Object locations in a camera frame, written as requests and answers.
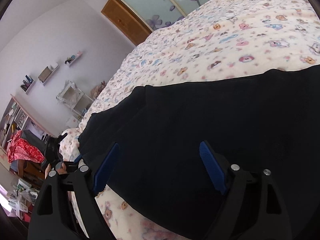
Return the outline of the left black gripper device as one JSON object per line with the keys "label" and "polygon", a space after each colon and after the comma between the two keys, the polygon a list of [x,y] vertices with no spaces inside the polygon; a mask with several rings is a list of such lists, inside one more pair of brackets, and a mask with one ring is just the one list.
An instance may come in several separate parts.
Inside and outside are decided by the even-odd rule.
{"label": "left black gripper device", "polygon": [[60,152],[60,144],[67,137],[67,133],[59,135],[57,138],[50,137],[44,150],[44,161],[41,164],[45,169],[44,177],[47,178],[51,171],[57,174],[67,174],[75,172],[80,163],[80,152],[78,146],[73,148],[69,157],[65,158]]}

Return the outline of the wall shelf with brown box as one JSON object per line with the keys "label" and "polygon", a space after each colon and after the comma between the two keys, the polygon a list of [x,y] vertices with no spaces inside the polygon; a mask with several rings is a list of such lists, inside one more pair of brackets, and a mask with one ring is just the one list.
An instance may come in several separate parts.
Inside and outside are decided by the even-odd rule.
{"label": "wall shelf with brown box", "polygon": [[38,80],[44,86],[50,78],[59,70],[59,64],[56,62],[44,68],[44,70],[39,74]]}

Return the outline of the black desk chair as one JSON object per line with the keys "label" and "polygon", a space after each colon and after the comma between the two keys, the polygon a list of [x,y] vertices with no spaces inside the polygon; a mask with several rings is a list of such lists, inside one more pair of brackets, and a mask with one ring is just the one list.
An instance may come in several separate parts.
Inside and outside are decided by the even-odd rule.
{"label": "black desk chair", "polygon": [[43,155],[45,154],[47,144],[36,135],[34,135],[30,130],[23,130],[21,138],[25,139],[32,146],[35,146]]}

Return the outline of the wall shelf with books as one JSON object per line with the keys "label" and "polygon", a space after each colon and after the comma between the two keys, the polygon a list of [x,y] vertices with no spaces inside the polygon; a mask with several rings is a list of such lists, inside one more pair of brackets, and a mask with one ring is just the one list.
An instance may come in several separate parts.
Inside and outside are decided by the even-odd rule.
{"label": "wall shelf with books", "polygon": [[25,75],[24,79],[22,80],[22,84],[20,88],[26,93],[29,93],[29,90],[33,87],[35,80],[30,75]]}

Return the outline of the black pants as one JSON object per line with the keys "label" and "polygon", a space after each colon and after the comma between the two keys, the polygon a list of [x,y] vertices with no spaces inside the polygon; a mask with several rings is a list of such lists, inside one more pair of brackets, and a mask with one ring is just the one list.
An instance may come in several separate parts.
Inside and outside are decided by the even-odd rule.
{"label": "black pants", "polygon": [[136,87],[90,117],[85,163],[112,144],[106,185],[141,215],[189,239],[214,239],[221,196],[199,152],[207,141],[230,164],[272,178],[292,239],[319,239],[319,66],[213,82]]}

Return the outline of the wall shelf with small items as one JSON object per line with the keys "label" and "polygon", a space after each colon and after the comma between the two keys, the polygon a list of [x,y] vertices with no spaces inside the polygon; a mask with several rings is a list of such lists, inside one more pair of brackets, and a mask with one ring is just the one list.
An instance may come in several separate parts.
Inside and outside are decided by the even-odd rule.
{"label": "wall shelf with small items", "polygon": [[76,54],[71,55],[70,57],[68,57],[65,60],[65,65],[70,67],[78,58],[81,57],[81,55],[82,55],[81,51],[77,52]]}

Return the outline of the brown plush toy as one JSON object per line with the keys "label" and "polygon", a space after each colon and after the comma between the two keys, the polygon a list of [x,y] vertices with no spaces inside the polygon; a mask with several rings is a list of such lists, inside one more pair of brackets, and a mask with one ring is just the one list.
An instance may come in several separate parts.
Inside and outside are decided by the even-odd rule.
{"label": "brown plush toy", "polygon": [[103,89],[106,87],[106,82],[103,81],[99,85],[96,85],[92,90],[91,90],[91,97],[96,99],[100,93],[103,91]]}

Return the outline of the red patterned cloth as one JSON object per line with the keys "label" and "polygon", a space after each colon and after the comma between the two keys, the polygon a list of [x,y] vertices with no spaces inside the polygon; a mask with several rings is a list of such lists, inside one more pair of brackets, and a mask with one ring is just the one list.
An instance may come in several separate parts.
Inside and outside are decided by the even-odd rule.
{"label": "red patterned cloth", "polygon": [[22,131],[16,132],[11,142],[8,144],[8,162],[12,163],[16,160],[28,160],[35,163],[42,163],[45,160],[44,155],[37,147],[21,138],[21,135]]}

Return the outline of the white ornate small shelf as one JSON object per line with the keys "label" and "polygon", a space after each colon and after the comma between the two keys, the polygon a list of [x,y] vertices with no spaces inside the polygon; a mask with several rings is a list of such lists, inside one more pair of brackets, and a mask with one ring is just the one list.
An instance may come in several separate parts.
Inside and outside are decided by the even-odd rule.
{"label": "white ornate small shelf", "polygon": [[72,112],[72,115],[79,121],[83,119],[94,102],[90,96],[70,80],[65,82],[63,90],[57,94],[56,99],[59,103],[67,107]]}

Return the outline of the wooden bookcase with books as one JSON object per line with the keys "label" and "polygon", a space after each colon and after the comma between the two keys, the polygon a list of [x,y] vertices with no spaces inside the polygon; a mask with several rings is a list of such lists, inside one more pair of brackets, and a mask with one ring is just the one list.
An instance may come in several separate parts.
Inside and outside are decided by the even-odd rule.
{"label": "wooden bookcase with books", "polygon": [[1,149],[7,154],[9,144],[17,131],[33,131],[43,141],[54,133],[48,122],[25,101],[10,95],[10,101],[1,116]]}

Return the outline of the floral bear print bedspread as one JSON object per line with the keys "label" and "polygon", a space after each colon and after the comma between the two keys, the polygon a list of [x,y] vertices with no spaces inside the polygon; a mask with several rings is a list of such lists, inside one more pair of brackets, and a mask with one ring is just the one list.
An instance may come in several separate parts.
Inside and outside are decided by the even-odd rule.
{"label": "floral bear print bedspread", "polygon": [[[136,87],[213,82],[319,66],[319,18],[308,0],[211,0],[153,32],[122,62],[60,148],[67,158],[94,113]],[[106,184],[95,200],[115,239],[186,239],[141,215]],[[75,195],[75,215],[86,233]]]}

